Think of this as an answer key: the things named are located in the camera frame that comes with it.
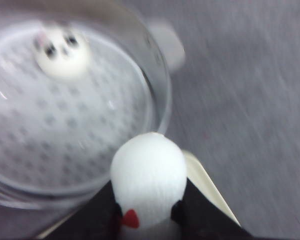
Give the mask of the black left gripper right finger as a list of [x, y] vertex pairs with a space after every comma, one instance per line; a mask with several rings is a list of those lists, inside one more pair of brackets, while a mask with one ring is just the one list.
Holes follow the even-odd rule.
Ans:
[[207, 199], [189, 179], [171, 210], [182, 240], [252, 240], [254, 237]]

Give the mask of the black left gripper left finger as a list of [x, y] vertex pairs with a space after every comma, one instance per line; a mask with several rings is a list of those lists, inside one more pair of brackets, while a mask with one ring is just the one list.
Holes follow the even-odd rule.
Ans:
[[51, 240], [116, 240], [122, 210], [108, 181], [84, 206], [49, 234]]

